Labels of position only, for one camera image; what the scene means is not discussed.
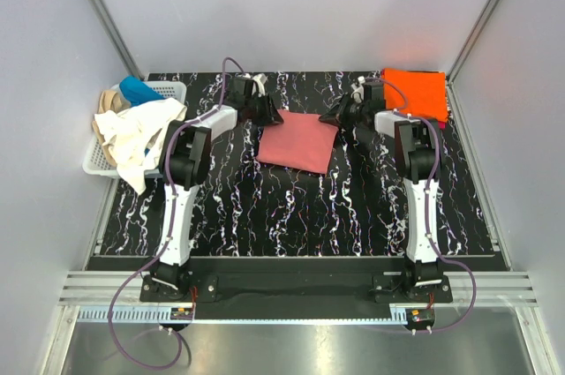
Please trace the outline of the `beige t-shirt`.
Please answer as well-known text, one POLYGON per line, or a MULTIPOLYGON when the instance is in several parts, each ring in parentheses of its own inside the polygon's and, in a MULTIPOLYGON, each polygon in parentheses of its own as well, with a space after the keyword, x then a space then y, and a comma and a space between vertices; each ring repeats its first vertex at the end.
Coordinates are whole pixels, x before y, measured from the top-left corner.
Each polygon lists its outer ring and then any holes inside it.
MULTIPOLYGON (((98 101, 98 109, 95 114, 101 115, 110 110, 115 113, 119 113, 120 111, 129 109, 130 107, 131 103, 128 102, 117 90, 107 89, 104 90, 100 95, 98 101)), ((92 127, 99 145, 103 149, 107 149, 107 147, 104 145, 105 139, 102 136, 98 123, 95 119, 92 122, 92 127)))

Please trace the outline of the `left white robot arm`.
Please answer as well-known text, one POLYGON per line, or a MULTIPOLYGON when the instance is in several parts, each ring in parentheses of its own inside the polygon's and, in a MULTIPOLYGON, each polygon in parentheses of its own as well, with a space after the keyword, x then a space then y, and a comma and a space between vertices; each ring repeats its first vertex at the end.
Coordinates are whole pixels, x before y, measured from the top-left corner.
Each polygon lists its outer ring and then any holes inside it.
POLYGON ((190 231, 194 203, 210 170, 212 142, 247 121, 261 127, 283 123, 266 84, 264 73, 237 75, 222 103, 192 120, 169 124, 159 162, 165 193, 162 237, 144 269, 144 293, 179 301, 195 291, 188 274, 190 231))

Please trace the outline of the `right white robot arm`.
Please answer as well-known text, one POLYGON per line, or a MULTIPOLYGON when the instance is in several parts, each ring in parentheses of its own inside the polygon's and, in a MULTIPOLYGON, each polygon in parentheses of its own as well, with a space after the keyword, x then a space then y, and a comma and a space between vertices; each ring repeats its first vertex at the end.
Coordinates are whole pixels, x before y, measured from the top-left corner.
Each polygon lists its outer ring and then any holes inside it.
POLYGON ((427 302, 442 282, 437 239, 440 128, 435 119, 407 114, 405 94, 400 94, 400 107, 388 109, 386 86, 393 84, 385 79, 358 78, 352 91, 344 94, 319 121, 344 129, 363 124, 395 141, 396 173, 403 180, 408 200, 409 235, 403 272, 388 293, 427 302))

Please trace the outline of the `folded orange t-shirt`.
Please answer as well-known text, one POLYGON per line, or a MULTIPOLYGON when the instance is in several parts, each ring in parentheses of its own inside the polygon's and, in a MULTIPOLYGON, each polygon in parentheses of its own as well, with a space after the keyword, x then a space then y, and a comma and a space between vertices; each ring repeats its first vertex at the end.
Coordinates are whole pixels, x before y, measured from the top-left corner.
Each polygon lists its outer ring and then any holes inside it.
POLYGON ((448 121, 446 75, 444 72, 401 71, 386 68, 381 77, 398 87, 408 100, 390 85, 384 85, 384 98, 388 109, 398 109, 405 114, 448 121))

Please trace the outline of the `right aluminium frame post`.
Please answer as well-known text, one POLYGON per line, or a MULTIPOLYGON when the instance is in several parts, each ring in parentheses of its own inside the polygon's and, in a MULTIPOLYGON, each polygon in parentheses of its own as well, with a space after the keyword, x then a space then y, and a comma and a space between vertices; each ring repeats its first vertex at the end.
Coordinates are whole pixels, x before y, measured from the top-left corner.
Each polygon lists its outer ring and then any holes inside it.
POLYGON ((470 57, 475 45, 477 44, 481 34, 485 31, 487 24, 497 10, 501 0, 486 0, 477 20, 475 21, 470 33, 468 34, 461 50, 456 56, 454 63, 451 65, 446 80, 452 85, 459 73, 462 71, 464 64, 470 57))

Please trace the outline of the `salmon pink t-shirt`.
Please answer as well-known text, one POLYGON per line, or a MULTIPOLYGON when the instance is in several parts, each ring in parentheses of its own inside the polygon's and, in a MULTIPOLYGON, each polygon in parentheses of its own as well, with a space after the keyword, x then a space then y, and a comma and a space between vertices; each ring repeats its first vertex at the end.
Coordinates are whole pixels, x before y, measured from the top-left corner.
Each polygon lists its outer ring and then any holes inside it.
POLYGON ((283 123, 267 126, 261 134, 257 161, 325 175, 338 128, 319 115, 281 109, 283 123))

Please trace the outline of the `aluminium frame post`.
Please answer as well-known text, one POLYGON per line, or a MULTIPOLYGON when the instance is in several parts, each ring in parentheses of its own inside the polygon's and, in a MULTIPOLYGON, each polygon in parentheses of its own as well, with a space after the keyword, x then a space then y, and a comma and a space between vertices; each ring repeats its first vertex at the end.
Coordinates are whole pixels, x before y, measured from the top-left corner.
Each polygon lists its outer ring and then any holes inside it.
POLYGON ((88 0, 94 8, 106 35, 109 37, 115 51, 120 57, 121 62, 130 75, 138 79, 144 79, 146 75, 139 68, 135 59, 127 47, 115 20, 112 18, 109 8, 104 0, 88 0))
POLYGON ((461 50, 456 56, 454 63, 451 65, 446 80, 452 85, 459 73, 462 71, 464 64, 470 57, 475 45, 477 44, 481 34, 485 31, 487 24, 497 10, 501 0, 486 0, 477 20, 475 21, 470 33, 468 34, 461 50))

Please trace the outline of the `white t-shirt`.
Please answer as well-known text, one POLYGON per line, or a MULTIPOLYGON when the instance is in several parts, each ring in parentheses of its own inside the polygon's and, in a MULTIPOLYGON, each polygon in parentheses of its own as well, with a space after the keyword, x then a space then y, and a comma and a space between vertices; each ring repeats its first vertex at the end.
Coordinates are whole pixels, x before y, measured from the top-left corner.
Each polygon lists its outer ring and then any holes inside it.
POLYGON ((184 121, 186 106, 174 98, 149 101, 116 113, 94 116, 102 144, 116 163, 118 175, 138 194, 146 190, 145 173, 156 169, 169 124, 184 121))

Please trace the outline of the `white plastic laundry basket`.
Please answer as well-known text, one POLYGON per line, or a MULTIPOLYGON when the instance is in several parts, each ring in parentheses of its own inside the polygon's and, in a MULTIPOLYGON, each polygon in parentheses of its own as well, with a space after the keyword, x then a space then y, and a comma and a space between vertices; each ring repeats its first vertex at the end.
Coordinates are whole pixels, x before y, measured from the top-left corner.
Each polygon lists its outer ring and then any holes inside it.
MULTIPOLYGON (((182 103, 185 102, 186 85, 180 81, 144 81, 144 84, 164 98, 174 98, 182 103)), ((111 179, 120 178, 117 170, 108 163, 102 147, 94 134, 88 143, 82 168, 88 175, 105 176, 111 179)))

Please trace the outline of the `blue t-shirt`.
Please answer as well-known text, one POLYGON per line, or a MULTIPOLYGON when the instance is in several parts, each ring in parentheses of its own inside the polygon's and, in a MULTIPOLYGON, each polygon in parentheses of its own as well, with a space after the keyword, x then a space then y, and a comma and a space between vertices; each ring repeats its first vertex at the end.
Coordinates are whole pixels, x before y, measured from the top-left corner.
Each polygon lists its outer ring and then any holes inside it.
POLYGON ((132 107, 151 102, 161 101, 164 97, 149 87, 143 81, 128 76, 119 83, 119 89, 123 97, 131 104, 132 107))

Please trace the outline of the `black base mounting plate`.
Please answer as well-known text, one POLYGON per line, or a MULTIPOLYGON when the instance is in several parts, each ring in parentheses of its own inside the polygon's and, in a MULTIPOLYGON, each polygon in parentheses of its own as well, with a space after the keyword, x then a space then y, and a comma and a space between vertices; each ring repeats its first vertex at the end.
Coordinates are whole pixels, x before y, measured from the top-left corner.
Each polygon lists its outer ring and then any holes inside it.
POLYGON ((377 319, 391 304, 450 304, 440 264, 403 258, 192 258, 154 264, 144 302, 195 302, 199 320, 377 319))

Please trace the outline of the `left aluminium frame post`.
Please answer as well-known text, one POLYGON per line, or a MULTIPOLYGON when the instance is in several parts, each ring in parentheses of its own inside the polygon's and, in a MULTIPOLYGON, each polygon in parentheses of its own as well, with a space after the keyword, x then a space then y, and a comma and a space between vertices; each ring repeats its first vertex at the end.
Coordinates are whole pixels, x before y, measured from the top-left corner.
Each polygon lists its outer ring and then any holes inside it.
POLYGON ((135 59, 127 47, 115 20, 112 18, 109 8, 104 0, 88 0, 94 8, 106 35, 109 37, 115 51, 120 57, 121 62, 130 75, 138 79, 144 79, 146 75, 139 68, 135 59))

